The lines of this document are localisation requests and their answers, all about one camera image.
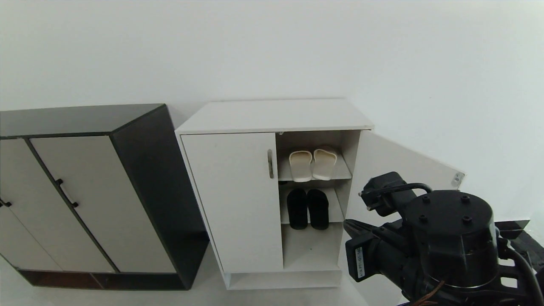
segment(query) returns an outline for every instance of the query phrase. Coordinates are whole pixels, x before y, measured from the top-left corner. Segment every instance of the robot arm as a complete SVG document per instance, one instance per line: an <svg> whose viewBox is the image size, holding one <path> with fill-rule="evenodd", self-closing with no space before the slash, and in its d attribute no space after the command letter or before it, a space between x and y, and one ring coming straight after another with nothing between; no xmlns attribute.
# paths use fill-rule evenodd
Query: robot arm
<svg viewBox="0 0 544 306"><path fill-rule="evenodd" d="M417 197L418 188L427 194ZM369 211L399 212L401 219L381 227L344 221L355 281L382 274L414 305L544 306L531 266L500 237L486 201L406 183L396 172L372 178L359 196ZM500 265L499 258L514 259L515 266ZM518 287L502 285L501 277L517 279Z"/></svg>

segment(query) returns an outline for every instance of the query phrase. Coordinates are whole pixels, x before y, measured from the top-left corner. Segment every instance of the white cabinet door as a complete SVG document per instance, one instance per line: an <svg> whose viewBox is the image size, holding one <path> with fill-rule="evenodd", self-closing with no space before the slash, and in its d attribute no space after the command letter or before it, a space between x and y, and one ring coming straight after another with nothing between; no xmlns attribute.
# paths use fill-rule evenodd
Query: white cabinet door
<svg viewBox="0 0 544 306"><path fill-rule="evenodd" d="M458 184L453 182L459 170L414 152L372 131L361 131L356 156L346 219L355 219L376 226L400 219L398 213L384 218L375 211L367 211L363 200L357 195L371 178L388 172L398 172L406 182L425 183L432 189L458 188ZM344 231L338 266L352 280L348 273L345 254L345 243L349 239L349 235ZM400 290L381 276L373 276L361 283L352 281L352 284L369 305L397 304L401 297ZM377 290L381 292L379 301L375 294Z"/></svg>
<svg viewBox="0 0 544 306"><path fill-rule="evenodd" d="M62 271L5 206L0 207L0 254L20 269Z"/></svg>
<svg viewBox="0 0 544 306"><path fill-rule="evenodd" d="M108 136L31 141L121 272L176 273Z"/></svg>
<svg viewBox="0 0 544 306"><path fill-rule="evenodd" d="M24 139L0 141L0 164L2 200L62 270L113 272Z"/></svg>
<svg viewBox="0 0 544 306"><path fill-rule="evenodd" d="M275 133L184 135L182 142L223 270L283 270Z"/></svg>

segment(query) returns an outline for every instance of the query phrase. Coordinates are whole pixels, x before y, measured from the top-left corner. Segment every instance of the gray floor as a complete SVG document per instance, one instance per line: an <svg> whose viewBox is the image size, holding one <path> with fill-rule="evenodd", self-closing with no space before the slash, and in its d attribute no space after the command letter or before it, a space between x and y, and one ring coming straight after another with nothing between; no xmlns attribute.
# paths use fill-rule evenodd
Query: gray floor
<svg viewBox="0 0 544 306"><path fill-rule="evenodd" d="M227 291L208 248L189 291L98 291L30 286L0 258L1 306L342 305L366 303L339 288Z"/></svg>

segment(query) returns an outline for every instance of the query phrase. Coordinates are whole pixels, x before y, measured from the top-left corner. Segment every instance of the white slipper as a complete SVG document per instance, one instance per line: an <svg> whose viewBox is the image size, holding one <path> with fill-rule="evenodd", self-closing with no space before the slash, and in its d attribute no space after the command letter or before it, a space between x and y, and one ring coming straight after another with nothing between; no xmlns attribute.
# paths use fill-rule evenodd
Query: white slipper
<svg viewBox="0 0 544 306"><path fill-rule="evenodd" d="M295 182L308 182L312 180L312 153L310 151L294 151L289 155L289 165L291 166L291 175Z"/></svg>
<svg viewBox="0 0 544 306"><path fill-rule="evenodd" d="M313 152L313 158L316 160L313 166L313 177L330 181L335 170L336 151L329 146L321 146Z"/></svg>

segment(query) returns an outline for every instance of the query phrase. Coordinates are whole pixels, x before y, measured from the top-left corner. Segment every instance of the black cylindrical motor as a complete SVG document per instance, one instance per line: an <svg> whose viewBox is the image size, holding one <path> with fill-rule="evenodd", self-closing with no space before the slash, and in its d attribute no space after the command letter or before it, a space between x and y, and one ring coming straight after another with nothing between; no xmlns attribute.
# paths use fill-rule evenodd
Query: black cylindrical motor
<svg viewBox="0 0 544 306"><path fill-rule="evenodd" d="M440 190L405 207L424 273L446 285L472 288L497 277L497 236L489 204L471 194Z"/></svg>

